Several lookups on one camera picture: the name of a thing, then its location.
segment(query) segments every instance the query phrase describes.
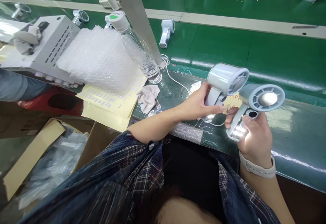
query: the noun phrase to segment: cardboard box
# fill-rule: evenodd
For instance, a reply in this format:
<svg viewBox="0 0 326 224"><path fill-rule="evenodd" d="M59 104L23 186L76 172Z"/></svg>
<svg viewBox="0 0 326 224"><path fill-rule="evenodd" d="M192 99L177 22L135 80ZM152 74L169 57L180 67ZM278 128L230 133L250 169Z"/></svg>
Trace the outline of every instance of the cardboard box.
<svg viewBox="0 0 326 224"><path fill-rule="evenodd" d="M33 111L18 106L15 102L0 101L0 116L19 116L19 117L58 117L59 114L42 111Z"/></svg>
<svg viewBox="0 0 326 224"><path fill-rule="evenodd" d="M3 178L3 185L9 201L46 149L65 131L65 128L56 119L50 119L41 129L35 139L28 145L25 152L18 159Z"/></svg>
<svg viewBox="0 0 326 224"><path fill-rule="evenodd" d="M82 168L103 151L118 135L119 132L111 132L101 123L95 122L92 131L85 144L85 148L76 164L73 172Z"/></svg>
<svg viewBox="0 0 326 224"><path fill-rule="evenodd" d="M91 120L72 120L72 124L79 125L80 129L87 130L90 124L94 123ZM37 134L35 139L26 148L25 152L18 159L16 164L11 168L7 175L3 178L1 188L4 189L6 200L1 201L1 204L8 203L19 189L25 178L31 172L38 160L42 157L46 149L63 133L65 128L61 121L51 118ZM73 172L77 171L94 157L96 157L103 149L105 149L120 133L110 131L107 126L95 122L90 132L89 138L85 144L85 148L76 164ZM34 201L25 208L25 211L32 209L38 201Z"/></svg>
<svg viewBox="0 0 326 224"><path fill-rule="evenodd" d="M36 135L48 117L0 116L0 138Z"/></svg>

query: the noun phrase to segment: bubble wrap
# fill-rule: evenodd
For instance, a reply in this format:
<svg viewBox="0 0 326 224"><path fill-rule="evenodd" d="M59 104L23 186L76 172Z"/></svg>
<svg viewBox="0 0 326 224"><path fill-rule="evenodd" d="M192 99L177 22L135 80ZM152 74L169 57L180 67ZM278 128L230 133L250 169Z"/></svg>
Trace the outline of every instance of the bubble wrap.
<svg viewBox="0 0 326 224"><path fill-rule="evenodd" d="M192 143L200 144L204 131L193 126L179 123L170 131L170 134L188 140Z"/></svg>
<svg viewBox="0 0 326 224"><path fill-rule="evenodd" d="M99 26L81 29L56 64L72 78L119 95L129 90L139 70L125 51L120 34Z"/></svg>

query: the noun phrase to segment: plaid shirt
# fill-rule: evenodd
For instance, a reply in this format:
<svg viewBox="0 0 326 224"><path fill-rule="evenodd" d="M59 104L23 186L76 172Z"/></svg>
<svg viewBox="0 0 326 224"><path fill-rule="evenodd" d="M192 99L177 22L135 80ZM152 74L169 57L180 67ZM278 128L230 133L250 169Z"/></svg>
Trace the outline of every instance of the plaid shirt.
<svg viewBox="0 0 326 224"><path fill-rule="evenodd" d="M234 158L213 150L211 155L218 160L228 223L279 223L275 213L236 173ZM129 223L135 203L163 184L162 144L151 141L144 145L126 131L19 223Z"/></svg>

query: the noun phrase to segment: wrist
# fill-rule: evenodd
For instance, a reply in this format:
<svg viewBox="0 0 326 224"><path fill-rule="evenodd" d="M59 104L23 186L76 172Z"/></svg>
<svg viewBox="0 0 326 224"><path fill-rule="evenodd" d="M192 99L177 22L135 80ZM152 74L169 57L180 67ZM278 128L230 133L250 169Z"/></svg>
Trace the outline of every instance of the wrist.
<svg viewBox="0 0 326 224"><path fill-rule="evenodd" d="M270 169L273 166L272 158L271 158L270 154L265 155L265 156L260 156L260 157L252 157L252 156L249 156L244 153L242 155L246 160L249 160L250 162L254 163L255 165L258 165L265 169Z"/></svg>

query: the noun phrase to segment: watch strap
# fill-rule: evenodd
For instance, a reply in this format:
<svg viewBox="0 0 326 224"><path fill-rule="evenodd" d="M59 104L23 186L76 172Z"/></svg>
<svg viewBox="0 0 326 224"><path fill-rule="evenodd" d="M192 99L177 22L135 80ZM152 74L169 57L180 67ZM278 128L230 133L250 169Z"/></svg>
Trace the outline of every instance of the watch strap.
<svg viewBox="0 0 326 224"><path fill-rule="evenodd" d="M273 156L271 156L272 167L269 169L265 169L245 159L240 151L239 151L239 156L240 156L241 164L246 168L247 171L264 178L273 178L276 175L275 159Z"/></svg>

